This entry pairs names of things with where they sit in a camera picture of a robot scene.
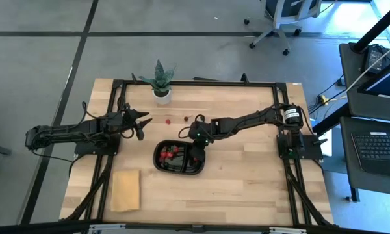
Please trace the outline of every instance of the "wooden tabletop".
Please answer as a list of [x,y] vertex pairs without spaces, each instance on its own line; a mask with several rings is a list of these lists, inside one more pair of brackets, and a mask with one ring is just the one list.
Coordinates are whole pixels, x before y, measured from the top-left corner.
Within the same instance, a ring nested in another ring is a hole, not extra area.
[[[104,115],[112,79],[96,79],[88,110]],[[289,101],[307,112],[304,91],[299,83],[288,83]],[[278,225],[292,224],[283,163],[278,157],[277,127],[261,125],[217,140],[206,147],[206,163],[198,175],[175,175],[158,171],[153,151],[162,140],[179,140],[177,134],[189,126],[197,114],[211,118],[239,117],[273,104],[271,88],[229,86],[173,86],[172,102],[158,105],[149,85],[127,85],[126,102],[132,109],[150,112],[153,120],[144,128],[145,138],[122,139],[112,171],[140,170],[140,210],[124,213],[110,208],[111,183],[104,221],[163,224]],[[304,127],[302,132],[309,134]],[[95,155],[86,155],[73,168],[60,217],[70,215],[89,191]],[[308,196],[322,215],[332,222],[321,169],[302,160]],[[96,217],[99,194],[94,200]],[[302,223],[302,206],[296,195]]]

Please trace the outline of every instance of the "potted plant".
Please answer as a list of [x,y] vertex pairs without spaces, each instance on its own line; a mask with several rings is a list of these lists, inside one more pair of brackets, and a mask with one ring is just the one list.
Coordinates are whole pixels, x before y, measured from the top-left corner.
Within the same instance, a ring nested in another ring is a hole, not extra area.
[[163,70],[163,66],[159,59],[155,67],[155,78],[147,79],[143,76],[139,76],[143,82],[151,85],[155,101],[158,104],[165,105],[172,100],[172,89],[170,88],[170,81],[175,75],[175,68],[167,71]]

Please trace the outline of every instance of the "concrete floor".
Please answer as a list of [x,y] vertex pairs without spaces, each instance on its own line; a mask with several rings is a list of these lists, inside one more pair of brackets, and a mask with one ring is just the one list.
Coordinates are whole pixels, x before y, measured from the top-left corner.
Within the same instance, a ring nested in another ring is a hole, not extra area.
[[[92,0],[0,0],[0,31],[82,31],[91,4]],[[324,2],[322,9],[329,4]],[[258,6],[256,0],[105,0],[97,6],[91,31],[262,31],[266,26],[258,20]],[[253,19],[245,27],[242,20],[247,16]],[[245,37],[88,38],[62,124],[79,121],[81,102],[88,101],[95,78],[130,79],[131,72],[151,76],[157,59],[165,66],[177,64],[176,79],[236,81],[247,73],[251,81],[301,82],[310,105],[342,74],[338,45],[363,34],[376,21],[369,4],[336,3],[319,18],[301,22],[303,32],[321,33],[323,38],[290,38],[288,57],[281,54],[279,38],[267,38],[254,50],[248,48],[253,38]],[[376,42],[387,45],[384,39],[381,35]],[[13,150],[11,156],[0,155],[0,226],[19,222],[38,161],[24,148],[24,134],[35,125],[51,123],[78,43],[78,37],[0,37],[0,145]],[[325,112],[321,109],[318,118]],[[52,156],[72,159],[73,147],[55,146]],[[63,161],[49,163],[32,222],[58,219],[68,167]],[[361,191],[361,203],[347,203],[346,175],[325,177],[336,224],[390,232],[390,195]]]

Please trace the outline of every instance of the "succulent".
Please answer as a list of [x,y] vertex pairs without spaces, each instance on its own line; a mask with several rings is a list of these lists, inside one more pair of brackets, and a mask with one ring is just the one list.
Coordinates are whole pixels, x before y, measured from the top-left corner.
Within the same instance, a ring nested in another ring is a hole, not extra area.
[[155,92],[165,93],[170,90],[169,83],[175,75],[175,68],[164,71],[161,62],[158,59],[155,67],[154,79],[147,79],[143,76],[139,76],[138,78],[143,82],[150,84]]

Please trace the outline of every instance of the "computer monitor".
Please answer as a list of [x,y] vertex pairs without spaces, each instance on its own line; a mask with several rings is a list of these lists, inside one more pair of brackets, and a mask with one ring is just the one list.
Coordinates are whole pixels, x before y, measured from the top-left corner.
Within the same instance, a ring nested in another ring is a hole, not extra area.
[[364,83],[358,91],[383,98],[390,98],[390,65]]

